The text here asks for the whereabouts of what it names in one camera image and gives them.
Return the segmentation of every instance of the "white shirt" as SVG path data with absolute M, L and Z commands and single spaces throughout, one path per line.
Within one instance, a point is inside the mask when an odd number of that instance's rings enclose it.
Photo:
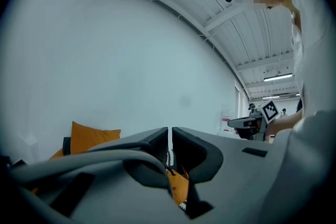
M 325 0 L 292 0 L 300 11 L 301 29 L 292 17 L 294 73 L 303 115 L 336 107 L 336 27 Z

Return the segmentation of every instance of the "white cable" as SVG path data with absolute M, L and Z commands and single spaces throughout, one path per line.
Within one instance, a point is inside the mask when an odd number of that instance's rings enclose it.
M 204 39 L 203 40 L 203 43 L 205 42 L 205 41 L 207 41 L 209 38 L 212 38 L 214 35 L 216 35 L 217 34 L 217 31 L 214 33 L 214 34 L 212 34 L 212 35 L 210 35 L 209 37 L 207 37 L 206 39 Z
M 167 152 L 167 161 L 166 161 L 166 166 L 169 165 L 169 153 Z
M 170 161 L 170 166 L 173 166 L 174 165 L 174 153 L 173 153 L 173 150 L 169 150 L 169 161 Z
M 169 182 L 165 168 L 158 159 L 148 153 L 133 150 L 85 152 L 82 154 L 64 156 L 63 158 L 52 159 L 46 162 L 13 169 L 11 170 L 11 176 L 19 184 L 26 184 L 52 175 L 66 173 L 91 164 L 135 159 L 153 164 L 160 170 Z

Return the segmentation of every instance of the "white wall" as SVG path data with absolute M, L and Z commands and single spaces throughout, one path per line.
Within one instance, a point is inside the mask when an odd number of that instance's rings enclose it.
M 291 100 L 274 100 L 275 105 L 277 106 L 279 112 L 283 109 L 286 109 L 287 115 L 293 115 L 296 113 L 296 108 L 298 106 L 300 98 L 294 98 Z M 262 102 L 254 102 L 256 106 L 259 106 Z
M 240 83 L 235 81 L 235 86 L 239 90 L 239 110 L 238 110 L 238 118 L 247 117 L 249 115 L 249 102 L 245 91 L 243 91 Z
M 217 133 L 235 77 L 188 24 L 149 0 L 74 3 L 25 0 L 7 18 L 3 153 L 47 159 L 72 121 L 122 137 L 163 126 Z

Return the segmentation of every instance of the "orange fabric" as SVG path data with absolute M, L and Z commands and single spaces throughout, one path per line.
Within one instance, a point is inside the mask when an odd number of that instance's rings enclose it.
M 172 171 L 174 175 L 172 175 L 169 170 L 167 171 L 167 174 L 173 189 L 174 201 L 177 205 L 180 205 L 180 203 L 187 200 L 189 181 L 175 170 Z
M 185 175 L 185 178 L 189 180 L 189 175 L 187 173 L 187 171 L 184 169 L 184 167 L 181 165 L 182 169 L 183 169 L 183 172 L 184 172 L 184 175 Z
M 102 131 L 72 122 L 71 154 L 83 153 L 99 144 L 120 138 L 121 130 Z
M 37 195 L 37 193 L 38 193 L 38 188 L 33 188 L 33 189 L 31 190 L 31 193 Z
M 56 152 L 53 156 L 51 156 L 50 159 L 56 159 L 59 157 L 63 157 L 63 148 L 61 148 L 58 152 Z

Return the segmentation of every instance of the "ceiling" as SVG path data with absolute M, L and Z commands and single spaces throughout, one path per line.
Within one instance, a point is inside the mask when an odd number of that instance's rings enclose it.
M 290 14 L 233 0 L 158 0 L 189 21 L 223 55 L 248 97 L 295 96 L 295 78 L 264 82 L 293 72 Z

